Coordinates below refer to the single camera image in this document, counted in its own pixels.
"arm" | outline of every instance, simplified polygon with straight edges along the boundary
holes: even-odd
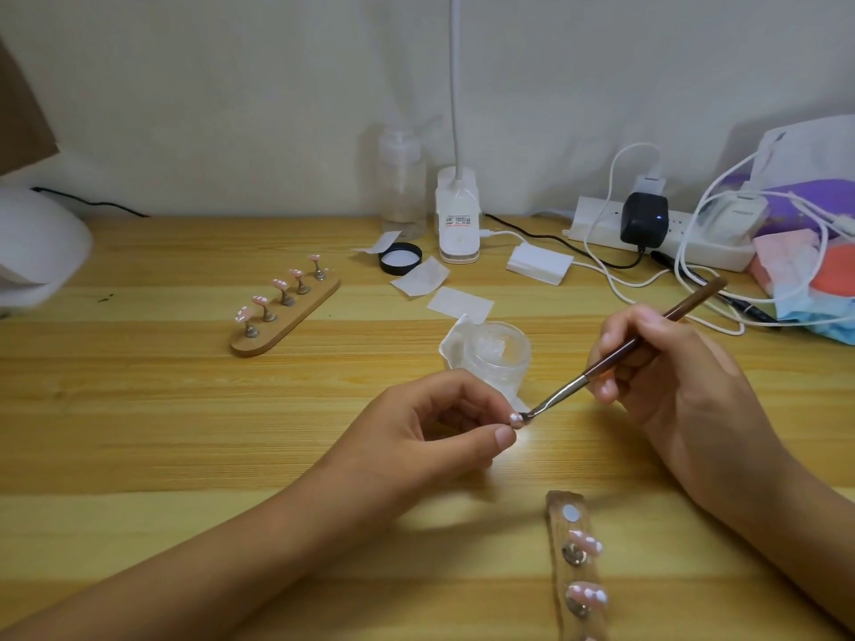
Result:
[[[633,306],[604,322],[589,363],[629,333],[660,355],[598,377],[594,397],[619,401],[694,502],[855,632],[855,503],[792,457],[736,361],[689,325]]]
[[[391,387],[282,492],[13,625],[0,641],[222,637],[433,485],[489,466],[517,440],[507,425],[513,413],[463,370]],[[429,440],[435,420],[453,436]]]

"wooden table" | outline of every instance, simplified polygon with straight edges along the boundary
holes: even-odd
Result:
[[[0,322],[0,626],[294,480],[383,388],[441,369],[437,346],[453,323],[425,308],[430,297],[390,286],[375,257],[350,252],[376,239],[372,220],[91,228],[95,252],[70,285]],[[514,242],[491,239],[446,284],[494,300],[491,318],[528,334],[521,397],[536,403],[582,368],[599,323],[622,304],[583,268],[558,288],[506,271]],[[421,245],[435,253],[432,235]],[[341,289],[268,354],[229,355],[237,308],[272,292],[267,281],[285,275],[289,256],[313,252],[341,272]],[[647,261],[627,276],[653,269]],[[681,293],[665,278],[634,296],[666,308]],[[855,495],[852,349],[795,331],[713,337],[787,446]],[[543,513],[546,492],[564,489],[590,500],[614,639],[846,637],[692,507],[624,421],[587,394],[565,402],[488,474],[428,498],[238,636],[555,641]]]

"wooden nail holder base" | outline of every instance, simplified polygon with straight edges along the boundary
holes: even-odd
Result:
[[[565,506],[573,506],[579,514],[576,522],[564,517]],[[549,526],[549,541],[552,550],[552,574],[555,579],[555,596],[561,617],[561,641],[608,641],[603,613],[596,609],[582,616],[574,614],[567,603],[567,587],[580,580],[599,583],[594,559],[588,557],[582,564],[574,565],[566,559],[570,555],[572,540],[570,529],[593,535],[591,518],[585,506],[585,497],[574,492],[549,491],[546,494],[546,518]]]
[[[304,283],[311,288],[304,295],[297,294],[296,287],[288,289],[288,294],[294,299],[293,306],[283,306],[278,296],[271,300],[268,309],[276,315],[275,320],[263,321],[260,314],[250,319],[249,323],[258,329],[257,336],[246,336],[246,324],[235,328],[229,340],[232,352],[241,357],[251,357],[271,350],[279,340],[294,329],[294,326],[308,317],[315,308],[338,290],[341,285],[339,276],[334,271],[327,270],[325,273],[326,279],[323,281],[318,281],[311,273],[303,277]]]

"power strip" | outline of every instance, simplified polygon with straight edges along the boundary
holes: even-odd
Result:
[[[569,229],[565,229],[562,232],[563,235],[570,240],[581,241],[585,237],[585,232],[597,219],[597,214],[603,208],[603,202],[597,198],[580,197],[576,204],[573,225]],[[614,247],[614,249],[625,249],[630,252],[637,251],[636,246],[621,240],[622,211],[622,203],[609,202],[603,216],[588,236],[588,243]],[[691,218],[691,214],[668,211],[668,233],[665,235],[662,246],[657,249],[665,252],[668,256],[676,257],[680,241],[686,234],[686,227]],[[697,225],[692,229],[692,237],[686,246],[687,263],[720,270],[731,270],[732,272],[744,272],[751,259],[754,258],[754,254],[753,243],[739,247],[710,243],[704,239],[704,234]]]

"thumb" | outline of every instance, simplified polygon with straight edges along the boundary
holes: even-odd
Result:
[[[635,327],[648,344],[668,355],[683,381],[706,384],[710,371],[721,366],[700,333],[689,324],[667,320],[653,308],[638,306]]]
[[[484,425],[440,441],[433,441],[433,459],[440,474],[455,477],[484,467],[517,441],[508,425]]]

